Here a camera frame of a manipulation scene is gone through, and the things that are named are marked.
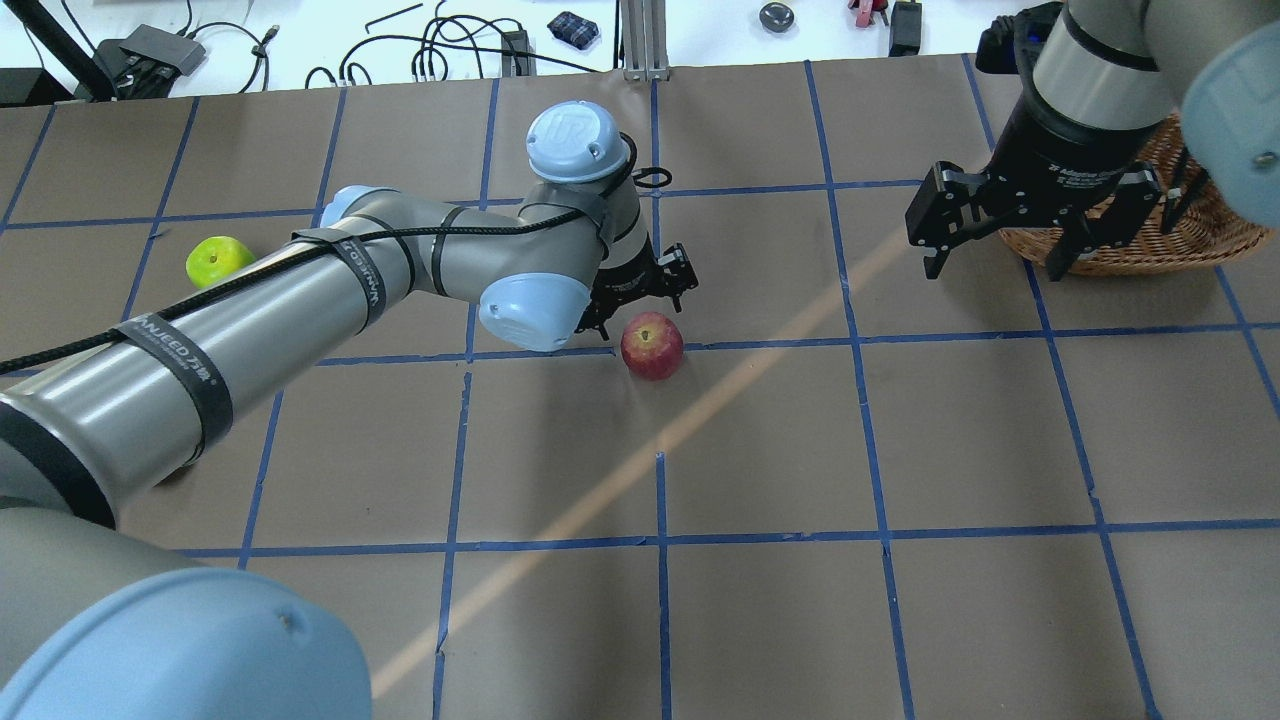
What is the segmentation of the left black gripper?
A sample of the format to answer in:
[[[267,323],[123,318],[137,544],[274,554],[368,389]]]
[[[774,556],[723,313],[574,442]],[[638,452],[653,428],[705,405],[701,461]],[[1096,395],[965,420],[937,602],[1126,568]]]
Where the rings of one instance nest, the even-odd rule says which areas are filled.
[[[698,274],[682,243],[673,243],[657,258],[652,238],[645,234],[623,249],[622,264],[596,272],[575,333],[599,332],[608,340],[605,324],[623,305],[663,297],[675,311],[681,311],[682,296],[698,286]]]

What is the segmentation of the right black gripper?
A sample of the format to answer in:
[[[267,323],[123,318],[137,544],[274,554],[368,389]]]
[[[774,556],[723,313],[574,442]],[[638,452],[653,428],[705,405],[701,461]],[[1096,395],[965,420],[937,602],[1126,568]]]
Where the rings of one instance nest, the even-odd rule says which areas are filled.
[[[1021,95],[982,173],[937,161],[908,205],[908,242],[924,252],[925,278],[938,279],[950,254],[972,240],[1048,227],[1062,210],[1069,213],[1059,224],[1062,233],[1044,259],[1051,281],[1100,249],[1126,247],[1162,195],[1155,168],[1134,165],[1149,137],[1148,126],[1094,128],[1038,95]],[[1102,214],[1088,218],[1084,211],[1107,197]]]

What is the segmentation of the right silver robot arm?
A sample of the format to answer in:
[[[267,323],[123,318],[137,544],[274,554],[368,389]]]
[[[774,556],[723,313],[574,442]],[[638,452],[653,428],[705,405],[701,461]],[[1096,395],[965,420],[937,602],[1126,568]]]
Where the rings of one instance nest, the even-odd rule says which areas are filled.
[[[986,167],[937,161],[905,213],[927,278],[972,240],[1055,228],[1052,279],[1133,241],[1161,192],[1139,151],[1172,113],[1226,205],[1277,225],[1275,1],[1050,1],[982,35],[977,67],[1020,97]]]

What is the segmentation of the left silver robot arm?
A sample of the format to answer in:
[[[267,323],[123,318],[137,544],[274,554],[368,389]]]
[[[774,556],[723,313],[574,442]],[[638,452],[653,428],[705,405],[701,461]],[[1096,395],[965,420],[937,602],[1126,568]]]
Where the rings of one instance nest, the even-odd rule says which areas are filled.
[[[116,529],[412,292],[474,304],[493,336],[553,352],[625,304],[698,286],[643,224],[634,141],[595,102],[558,102],[525,140],[515,217],[398,190],[339,190],[279,251],[93,340],[5,361],[5,719],[370,719],[355,633],[287,585]]]

